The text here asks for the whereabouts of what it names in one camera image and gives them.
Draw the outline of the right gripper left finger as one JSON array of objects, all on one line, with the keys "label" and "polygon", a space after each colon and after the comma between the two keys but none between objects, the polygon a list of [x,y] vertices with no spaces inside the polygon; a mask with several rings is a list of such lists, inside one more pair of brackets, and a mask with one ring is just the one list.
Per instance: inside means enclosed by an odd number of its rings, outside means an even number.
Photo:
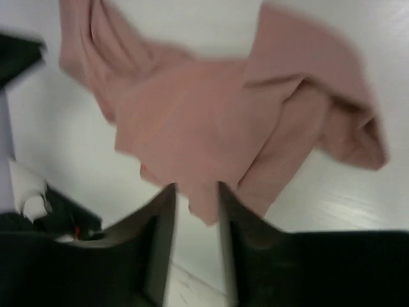
[{"label": "right gripper left finger", "polygon": [[176,186],[101,229],[68,214],[74,239],[58,241],[48,222],[1,228],[2,306],[162,306],[172,252]]}]

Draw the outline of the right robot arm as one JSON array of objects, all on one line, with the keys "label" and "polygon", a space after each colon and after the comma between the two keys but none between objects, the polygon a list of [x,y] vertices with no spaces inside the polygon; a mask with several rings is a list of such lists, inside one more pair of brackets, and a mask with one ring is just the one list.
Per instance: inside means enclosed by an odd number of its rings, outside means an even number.
[{"label": "right robot arm", "polygon": [[[229,306],[407,306],[408,232],[287,233],[219,184]],[[163,306],[176,213],[170,184],[109,228],[50,186],[45,209],[1,214],[2,306]]]}]

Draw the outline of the pink printed t shirt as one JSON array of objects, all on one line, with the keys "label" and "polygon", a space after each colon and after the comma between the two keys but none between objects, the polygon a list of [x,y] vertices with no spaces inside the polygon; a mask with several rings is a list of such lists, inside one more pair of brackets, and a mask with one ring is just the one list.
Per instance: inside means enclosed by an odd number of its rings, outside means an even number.
[{"label": "pink printed t shirt", "polygon": [[263,3],[247,58],[202,58],[141,36],[108,1],[61,1],[59,65],[116,127],[141,176],[177,183],[218,220],[222,181],[260,216],[313,148],[379,169],[387,151],[358,57],[335,33]]}]

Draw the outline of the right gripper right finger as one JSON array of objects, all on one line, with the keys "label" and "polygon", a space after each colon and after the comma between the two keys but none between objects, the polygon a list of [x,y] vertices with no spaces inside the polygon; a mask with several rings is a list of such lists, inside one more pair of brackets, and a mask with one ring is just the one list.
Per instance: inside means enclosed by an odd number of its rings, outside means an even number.
[{"label": "right gripper right finger", "polygon": [[408,305],[408,232],[284,232],[218,190],[229,306]]}]

